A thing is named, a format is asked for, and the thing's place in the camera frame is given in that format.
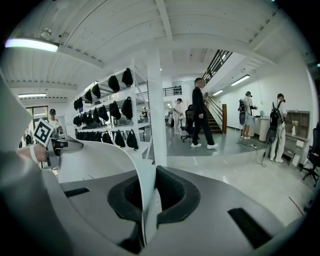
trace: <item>man in black outfit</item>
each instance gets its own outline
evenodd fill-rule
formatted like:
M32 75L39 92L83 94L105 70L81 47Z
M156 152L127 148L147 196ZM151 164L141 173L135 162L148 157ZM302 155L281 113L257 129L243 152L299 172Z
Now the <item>man in black outfit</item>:
M192 148L201 147L201 144L198 143L198 135L202 127L205 135L205 139L208 143L206 148L212 150L217 148L218 143L215 144L208 125L208 117L205 110L204 97L201 92L201 89L205 86L202 78L197 78L195 80L195 88L192 92L192 104L193 104L193 118L194 118L194 134L192 139Z

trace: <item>black pants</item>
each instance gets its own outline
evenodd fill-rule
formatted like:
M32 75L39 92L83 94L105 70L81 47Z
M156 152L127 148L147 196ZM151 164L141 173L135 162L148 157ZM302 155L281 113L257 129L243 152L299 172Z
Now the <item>black pants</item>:
M202 119L200 119L199 116L194 117L194 133L193 133L192 143L194 145L198 144L198 135L201 127L204 131L205 139L208 145L214 145L215 144L214 138L212 137L212 133L210 131L209 124L208 124L208 117L206 114L203 115Z

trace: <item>vase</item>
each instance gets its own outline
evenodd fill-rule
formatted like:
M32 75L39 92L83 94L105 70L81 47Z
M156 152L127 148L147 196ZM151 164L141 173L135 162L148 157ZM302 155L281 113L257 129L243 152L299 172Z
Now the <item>vase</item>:
M292 135L292 136L295 136L295 135L296 135L296 127L295 127L295 126L292 127L291 135Z

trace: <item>railing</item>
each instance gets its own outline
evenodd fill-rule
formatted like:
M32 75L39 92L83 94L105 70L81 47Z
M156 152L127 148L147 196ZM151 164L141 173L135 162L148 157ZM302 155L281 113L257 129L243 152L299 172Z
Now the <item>railing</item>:
M232 54L231 51L227 50L217 50L211 63L209 64L206 72L202 76L204 81L204 86L214 77L214 75L218 72L218 70L222 67L222 65L227 61L227 59Z
M147 101L149 100L149 96L148 96L148 92L147 91L143 92L142 95L143 95L145 100L147 100ZM174 95L182 95L181 85L162 89L162 96L163 97L174 96ZM136 97L142 99L142 96L141 96L140 93L137 93Z
M219 105L209 97L208 93L206 92L204 95L204 100L206 103L206 107L210 110L213 110L216 116L220 119L215 120L217 124L220 126L222 133L226 134L227 133L227 104L222 104L222 108L219 107Z

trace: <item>white pants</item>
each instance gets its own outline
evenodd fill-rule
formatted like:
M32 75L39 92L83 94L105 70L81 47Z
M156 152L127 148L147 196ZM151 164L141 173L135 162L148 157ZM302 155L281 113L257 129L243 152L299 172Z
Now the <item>white pants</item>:
M174 119L174 132L175 133L180 133L180 119L179 119L179 115L175 114L173 116Z
M270 159L274 159L275 155L277 160L280 160L284 150L285 150L285 143L286 143L286 129L285 129L285 123L283 122L281 125L277 127L277 133L274 142L272 143L271 146L271 152L270 152ZM276 153L276 146L277 146L277 141L279 142L278 144L278 151Z

